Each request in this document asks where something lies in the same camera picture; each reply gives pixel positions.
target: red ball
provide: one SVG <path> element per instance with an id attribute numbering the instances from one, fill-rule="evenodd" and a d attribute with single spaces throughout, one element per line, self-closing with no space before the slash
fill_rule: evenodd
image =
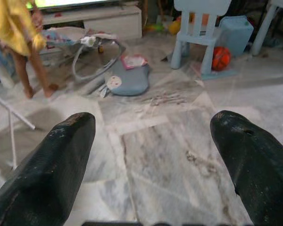
<path id="1" fill-rule="evenodd" d="M 212 69 L 214 71 L 222 71 L 231 62 L 230 50 L 226 47 L 215 47 L 213 54 Z"/>

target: yellow dress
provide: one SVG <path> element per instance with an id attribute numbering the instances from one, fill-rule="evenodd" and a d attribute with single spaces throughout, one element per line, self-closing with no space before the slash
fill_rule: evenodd
<path id="1" fill-rule="evenodd" d="M 23 56 L 31 54 L 25 33 L 31 37 L 34 49 L 41 50 L 46 45 L 46 40 L 36 31 L 26 8 L 26 4 L 32 1 L 0 0 L 0 41 Z"/>

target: child's leg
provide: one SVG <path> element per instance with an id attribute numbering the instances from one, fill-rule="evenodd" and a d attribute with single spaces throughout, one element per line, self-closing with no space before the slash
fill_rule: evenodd
<path id="1" fill-rule="evenodd" d="M 29 49 L 31 51 L 31 56 L 29 57 L 29 60 L 32 63 L 33 69 L 36 73 L 36 76 L 38 77 L 42 88 L 44 90 L 45 97 L 51 97 L 51 95 L 58 90 L 58 85 L 56 84 L 49 84 L 46 70 L 42 64 L 42 60 L 40 58 L 40 55 L 37 51 L 35 51 L 32 48 L 31 42 L 28 44 Z"/>
<path id="2" fill-rule="evenodd" d="M 27 98 L 31 99 L 33 98 L 33 88 L 30 86 L 28 80 L 28 75 L 26 71 L 26 59 L 24 56 L 18 54 L 12 49 L 10 49 L 10 52 L 15 62 L 16 72 L 20 77 L 20 80 L 24 86 L 24 93 L 27 96 Z"/>

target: blue storage box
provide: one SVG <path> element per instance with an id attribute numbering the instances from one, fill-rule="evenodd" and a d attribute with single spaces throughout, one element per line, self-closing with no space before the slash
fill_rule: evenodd
<path id="1" fill-rule="evenodd" d="M 247 17 L 226 16 L 220 21 L 219 27 L 222 33 L 216 46 L 227 47 L 234 57 L 242 55 L 254 31 Z"/>

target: tv screen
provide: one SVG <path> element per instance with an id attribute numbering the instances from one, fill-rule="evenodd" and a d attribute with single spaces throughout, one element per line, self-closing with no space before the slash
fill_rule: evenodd
<path id="1" fill-rule="evenodd" d="M 39 8 L 53 8 L 53 7 L 62 7 L 62 6 L 71 6 L 71 5 L 82 5 L 82 4 L 91 4 L 91 3 L 103 3 L 114 0 L 35 0 Z"/>

